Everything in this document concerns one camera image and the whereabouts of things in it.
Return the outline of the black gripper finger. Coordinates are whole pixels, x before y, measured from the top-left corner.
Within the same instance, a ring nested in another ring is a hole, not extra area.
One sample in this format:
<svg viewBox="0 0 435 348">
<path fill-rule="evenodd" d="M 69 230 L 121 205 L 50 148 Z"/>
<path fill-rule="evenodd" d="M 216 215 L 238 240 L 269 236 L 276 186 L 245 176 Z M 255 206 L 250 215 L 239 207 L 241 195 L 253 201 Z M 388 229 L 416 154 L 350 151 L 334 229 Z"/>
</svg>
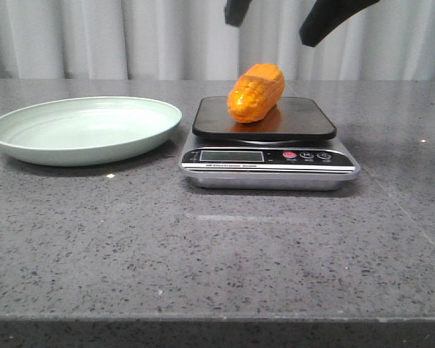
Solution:
<svg viewBox="0 0 435 348">
<path fill-rule="evenodd" d="M 302 44 L 316 47 L 340 24 L 376 3 L 378 0 L 316 1 L 299 29 Z"/>
<path fill-rule="evenodd" d="M 240 27 L 252 0 L 227 0 L 224 6 L 224 18 L 227 25 Z"/>
</svg>

